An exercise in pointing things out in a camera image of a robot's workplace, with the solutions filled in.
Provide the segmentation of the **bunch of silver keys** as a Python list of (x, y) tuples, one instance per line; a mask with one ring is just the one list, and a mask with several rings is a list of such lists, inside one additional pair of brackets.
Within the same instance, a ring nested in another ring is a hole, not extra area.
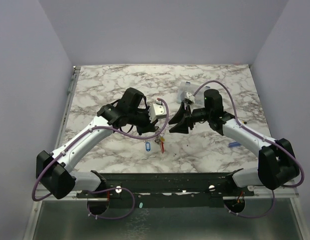
[(154, 138), (154, 142), (156, 142), (158, 145), (164, 144), (164, 142), (165, 142), (165, 138), (161, 134), (159, 134), (160, 130), (161, 130), (161, 128), (157, 127), (155, 133), (158, 135)]

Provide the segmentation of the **blue key tag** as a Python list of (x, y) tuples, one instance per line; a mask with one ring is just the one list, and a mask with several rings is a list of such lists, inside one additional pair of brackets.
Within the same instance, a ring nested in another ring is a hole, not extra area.
[(150, 142), (145, 142), (145, 150), (147, 151), (147, 152), (150, 152), (151, 151), (151, 144), (150, 144)]

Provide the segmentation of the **red black key holder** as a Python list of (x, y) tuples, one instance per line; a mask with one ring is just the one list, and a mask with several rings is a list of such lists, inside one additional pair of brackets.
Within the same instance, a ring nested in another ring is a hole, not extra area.
[(160, 150), (162, 154), (165, 152), (164, 142), (165, 142), (165, 138), (162, 136), (159, 136), (159, 145), (160, 145)]

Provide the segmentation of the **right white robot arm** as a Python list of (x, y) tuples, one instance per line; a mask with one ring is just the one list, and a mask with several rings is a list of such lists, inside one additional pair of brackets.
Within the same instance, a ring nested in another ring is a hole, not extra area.
[(229, 195), (237, 195), (246, 186), (264, 186), (275, 190), (299, 175), (300, 170), (293, 160), (294, 153), (288, 140), (263, 137), (249, 127), (240, 126), (235, 116), (223, 109), (218, 90), (208, 89), (203, 95), (203, 108), (191, 109), (190, 100), (181, 103), (169, 121), (173, 126), (170, 133), (188, 134), (196, 123), (208, 122), (212, 130), (240, 143), (258, 158), (257, 167), (232, 173), (232, 179), (224, 184)]

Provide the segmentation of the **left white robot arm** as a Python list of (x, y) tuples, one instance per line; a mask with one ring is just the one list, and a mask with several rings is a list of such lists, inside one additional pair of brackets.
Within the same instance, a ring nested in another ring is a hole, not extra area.
[(104, 194), (102, 177), (95, 171), (74, 173), (79, 161), (99, 142), (113, 133), (129, 137), (121, 129), (125, 125), (136, 127), (136, 139), (143, 140), (144, 133), (160, 134), (156, 124), (160, 118), (166, 118), (169, 110), (163, 99), (152, 105), (140, 108), (147, 99), (142, 92), (128, 88), (122, 97), (100, 108), (91, 122), (74, 138), (52, 152), (42, 151), (36, 159), (36, 182), (32, 190), (32, 199), (36, 202), (36, 190), (42, 184), (57, 199), (62, 199), (72, 191), (88, 191), (94, 197)]

